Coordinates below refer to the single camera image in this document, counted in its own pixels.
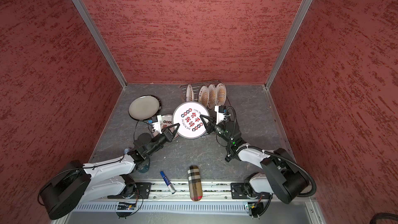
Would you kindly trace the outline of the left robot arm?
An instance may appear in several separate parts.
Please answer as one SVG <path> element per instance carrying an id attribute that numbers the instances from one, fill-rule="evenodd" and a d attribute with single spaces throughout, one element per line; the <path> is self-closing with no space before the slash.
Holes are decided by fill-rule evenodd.
<path id="1" fill-rule="evenodd" d="M 146 145 L 121 157 L 97 163 L 68 163 L 39 191 L 38 202 L 44 206 L 51 220 L 69 214 L 76 206 L 107 196 L 127 197 L 134 193 L 135 181 L 131 173 L 146 173 L 150 157 L 173 141 L 180 125 L 162 129 Z"/>

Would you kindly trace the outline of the orange sunburst plate front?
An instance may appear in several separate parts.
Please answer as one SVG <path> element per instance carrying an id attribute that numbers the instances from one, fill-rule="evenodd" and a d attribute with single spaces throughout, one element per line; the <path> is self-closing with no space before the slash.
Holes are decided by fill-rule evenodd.
<path id="1" fill-rule="evenodd" d="M 194 100 L 195 100 L 195 96 L 194 96 L 193 87 L 191 84 L 188 84 L 187 88 L 186 88 L 186 101 L 192 102 Z"/>

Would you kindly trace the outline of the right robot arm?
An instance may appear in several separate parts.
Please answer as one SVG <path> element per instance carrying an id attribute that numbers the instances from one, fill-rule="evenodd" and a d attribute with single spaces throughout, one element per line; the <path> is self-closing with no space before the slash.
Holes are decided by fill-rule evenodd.
<path id="1" fill-rule="evenodd" d="M 225 124 L 216 124 L 214 117 L 201 115 L 200 118 L 208 133 L 215 133 L 227 142 L 226 162 L 237 159 L 262 169 L 262 173 L 248 178 L 246 187 L 250 192 L 274 194 L 286 204 L 296 197 L 306 198 L 315 194 L 314 179 L 293 161 L 286 150 L 267 151 L 250 145 L 241 138 L 236 122 L 228 128 Z"/>

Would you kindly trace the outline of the white plate red characters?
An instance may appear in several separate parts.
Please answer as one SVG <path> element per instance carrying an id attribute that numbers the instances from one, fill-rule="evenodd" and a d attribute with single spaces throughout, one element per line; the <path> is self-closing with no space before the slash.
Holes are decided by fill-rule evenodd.
<path id="1" fill-rule="evenodd" d="M 173 115 L 169 114 L 169 115 L 161 115 L 161 116 L 162 116 L 162 124 L 173 124 L 173 122 L 172 122 Z M 152 137 L 154 138 L 158 134 L 159 134 L 158 132 L 152 133 Z"/>

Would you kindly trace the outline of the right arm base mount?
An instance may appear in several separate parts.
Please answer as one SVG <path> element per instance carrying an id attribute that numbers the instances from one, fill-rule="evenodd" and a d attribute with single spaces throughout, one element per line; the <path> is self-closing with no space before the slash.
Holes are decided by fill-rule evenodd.
<path id="1" fill-rule="evenodd" d="M 269 199 L 273 190 L 268 183 L 231 183 L 232 199 Z"/>

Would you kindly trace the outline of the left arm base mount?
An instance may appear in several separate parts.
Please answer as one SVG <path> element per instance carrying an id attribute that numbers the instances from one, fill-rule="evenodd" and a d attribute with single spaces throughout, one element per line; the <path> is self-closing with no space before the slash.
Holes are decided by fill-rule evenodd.
<path id="1" fill-rule="evenodd" d="M 151 191 L 151 186 L 152 183 L 148 182 L 130 183 L 125 186 L 125 188 L 118 195 L 118 197 L 124 199 L 132 199 L 137 197 L 148 199 Z"/>

